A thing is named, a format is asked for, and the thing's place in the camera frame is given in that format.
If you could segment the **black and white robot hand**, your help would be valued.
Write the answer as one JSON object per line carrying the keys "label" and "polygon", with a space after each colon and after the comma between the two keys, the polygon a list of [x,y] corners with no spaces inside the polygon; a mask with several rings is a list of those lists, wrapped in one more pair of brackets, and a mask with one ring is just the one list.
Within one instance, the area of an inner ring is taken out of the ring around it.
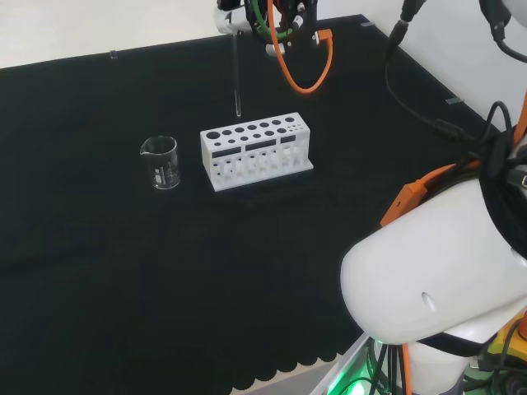
{"label": "black and white robot hand", "polygon": [[319,44],[317,7],[316,1],[218,1],[213,18],[220,33],[249,33],[271,56],[276,54],[271,36],[271,25],[275,25],[278,46],[285,55]]}

